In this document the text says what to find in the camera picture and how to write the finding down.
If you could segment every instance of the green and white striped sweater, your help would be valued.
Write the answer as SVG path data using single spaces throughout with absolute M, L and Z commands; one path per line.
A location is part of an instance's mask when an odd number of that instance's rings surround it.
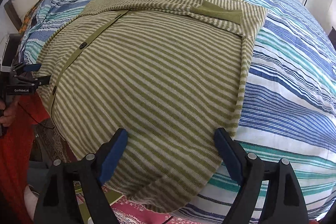
M 172 212 L 221 163 L 213 134 L 236 131 L 266 14 L 243 0 L 93 0 L 43 46 L 37 75 L 52 77 L 38 92 L 79 159 L 125 128 L 107 186 Z

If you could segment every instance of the silver screw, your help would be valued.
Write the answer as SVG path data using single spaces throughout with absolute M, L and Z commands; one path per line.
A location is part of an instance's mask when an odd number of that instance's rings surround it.
M 87 160 L 93 160 L 95 158 L 95 155 L 94 154 L 87 154 L 86 157 L 85 157 Z
M 255 160 L 257 158 L 257 155 L 255 153 L 248 153 L 247 156 L 249 157 L 249 159 L 251 160 Z
M 288 165 L 288 164 L 289 164 L 289 160 L 286 159 L 286 158 L 282 158 L 282 159 L 281 159 L 281 162 L 282 162 L 284 165 Z
M 58 166 L 58 165 L 60 165 L 61 164 L 61 160 L 54 160 L 54 165 L 55 166 Z

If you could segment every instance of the striped bedsheet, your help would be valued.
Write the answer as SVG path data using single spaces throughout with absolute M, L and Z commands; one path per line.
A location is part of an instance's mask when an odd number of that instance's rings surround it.
M 91 0 L 43 0 L 37 24 L 25 32 L 20 58 L 35 63 L 43 44 Z M 336 198 L 336 52 L 298 0 L 246 0 L 269 9 L 259 32 L 235 139 L 260 158 L 290 160 L 310 219 Z M 224 165 L 176 216 L 221 223 L 239 190 Z M 251 223 L 257 223 L 267 190 L 263 183 Z

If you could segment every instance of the metal rivet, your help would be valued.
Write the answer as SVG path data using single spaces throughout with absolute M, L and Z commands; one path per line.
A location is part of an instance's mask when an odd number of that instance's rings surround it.
M 87 160 L 93 160 L 95 158 L 95 155 L 94 154 L 87 154 L 86 157 L 85 157 Z
M 288 164 L 289 164 L 289 160 L 286 159 L 286 158 L 282 158 L 282 159 L 281 159 L 281 162 L 282 162 L 284 165 L 288 165 Z
M 55 166 L 58 166 L 58 165 L 60 165 L 61 164 L 61 160 L 54 160 L 54 165 Z
M 255 153 L 248 153 L 247 156 L 249 157 L 249 159 L 251 160 L 255 160 L 257 158 L 257 155 Z
M 85 48 L 86 45 L 87 45 L 87 43 L 84 42 L 84 43 L 82 43 L 82 44 L 79 46 L 79 48 L 80 48 L 80 49 L 83 49 L 83 48 Z

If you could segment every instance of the bed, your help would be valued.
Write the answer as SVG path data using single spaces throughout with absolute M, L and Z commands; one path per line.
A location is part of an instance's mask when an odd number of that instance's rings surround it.
M 19 58 L 33 64 L 53 33 L 91 0 L 41 0 L 24 22 Z M 245 0 L 268 9 L 254 45 L 243 110 L 235 135 L 263 160 L 290 160 L 310 219 L 336 199 L 336 52 L 318 22 L 298 0 Z M 239 186 L 224 164 L 175 216 L 221 223 Z M 250 223 L 257 223 L 267 182 Z

